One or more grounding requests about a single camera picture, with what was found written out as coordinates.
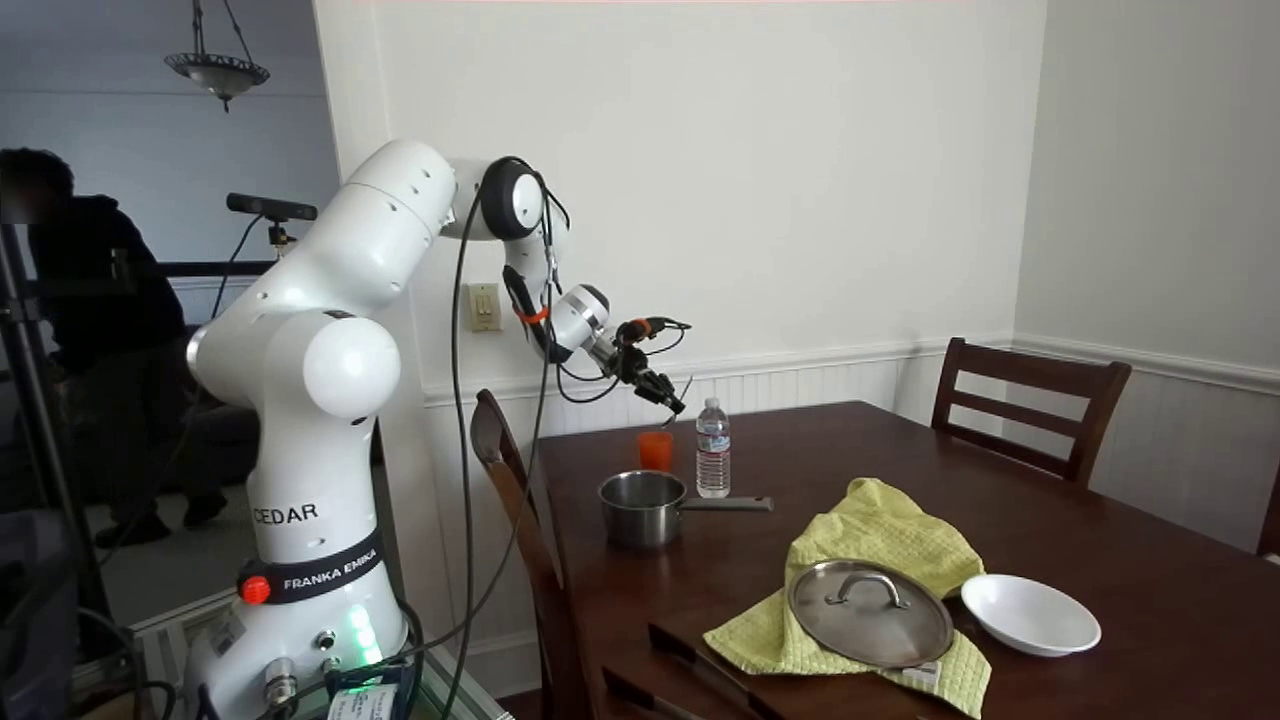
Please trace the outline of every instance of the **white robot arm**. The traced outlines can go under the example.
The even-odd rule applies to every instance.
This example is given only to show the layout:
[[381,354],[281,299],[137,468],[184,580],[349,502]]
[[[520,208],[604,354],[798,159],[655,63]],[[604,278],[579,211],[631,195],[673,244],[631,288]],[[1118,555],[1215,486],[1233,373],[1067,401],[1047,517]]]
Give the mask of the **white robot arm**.
[[322,673],[408,646],[366,478],[372,418],[399,382],[399,347],[366,317],[404,294],[438,234],[504,240],[506,296],[546,366],[588,347],[601,373],[685,410],[634,354],[653,319],[613,331],[596,288],[558,294],[546,247],[554,224],[565,208],[528,165],[495,159],[477,183],[428,144],[396,142],[351,172],[270,272],[192,336],[195,382],[254,410],[265,430],[248,478],[254,563],[238,577],[236,626],[192,650],[195,718],[265,718]]

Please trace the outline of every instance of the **yellow cloth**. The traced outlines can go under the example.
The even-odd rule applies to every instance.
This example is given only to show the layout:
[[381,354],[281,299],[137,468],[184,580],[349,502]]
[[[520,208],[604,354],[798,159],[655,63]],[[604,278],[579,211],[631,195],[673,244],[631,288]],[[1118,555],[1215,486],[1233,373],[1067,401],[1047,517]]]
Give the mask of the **yellow cloth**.
[[[863,561],[911,577],[932,598],[953,598],[968,577],[985,574],[985,561],[968,542],[927,514],[900,490],[860,478],[846,486],[830,514],[821,514],[789,552],[789,584],[814,561]],[[863,663],[822,653],[798,622],[789,614],[783,591],[764,598],[727,626],[704,631],[704,642],[746,677],[846,677],[866,673]],[[932,669],[878,673],[893,686],[927,692],[980,718],[991,663],[985,653],[954,631],[946,658]]]

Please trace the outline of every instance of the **plastic bottle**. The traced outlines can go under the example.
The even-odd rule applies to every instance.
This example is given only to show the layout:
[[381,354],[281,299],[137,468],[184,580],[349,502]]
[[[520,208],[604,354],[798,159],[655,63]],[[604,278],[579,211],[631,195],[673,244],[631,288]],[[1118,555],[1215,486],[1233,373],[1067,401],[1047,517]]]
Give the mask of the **plastic bottle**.
[[697,498],[727,498],[733,494],[733,435],[727,435],[727,418],[714,396],[708,396],[704,414],[697,418],[691,490],[697,490]]

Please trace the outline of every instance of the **person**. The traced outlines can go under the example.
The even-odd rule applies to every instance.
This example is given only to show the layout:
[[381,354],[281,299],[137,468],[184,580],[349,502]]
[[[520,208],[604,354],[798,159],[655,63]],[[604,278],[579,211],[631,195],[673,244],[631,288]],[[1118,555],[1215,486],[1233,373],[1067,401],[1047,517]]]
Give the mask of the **person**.
[[108,195],[73,195],[73,170],[38,147],[3,147],[0,183],[28,219],[53,377],[73,468],[108,502],[101,548],[171,535],[157,514],[162,464],[184,462],[187,528],[226,504],[215,474],[184,449],[184,312],[137,224]]

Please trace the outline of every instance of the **chandelier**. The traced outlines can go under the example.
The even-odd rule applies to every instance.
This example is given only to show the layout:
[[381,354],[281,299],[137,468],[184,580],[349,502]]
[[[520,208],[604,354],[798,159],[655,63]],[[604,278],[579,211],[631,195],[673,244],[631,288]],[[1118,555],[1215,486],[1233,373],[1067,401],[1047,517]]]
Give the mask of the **chandelier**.
[[223,112],[232,112],[232,97],[265,86],[270,73],[251,60],[243,33],[238,33],[238,21],[232,12],[232,0],[223,0],[223,12],[232,21],[232,33],[236,33],[243,56],[205,53],[205,9],[198,9],[198,0],[192,0],[192,53],[171,53],[171,56],[162,56],[162,63],[175,76],[207,87],[215,102],[223,102]]

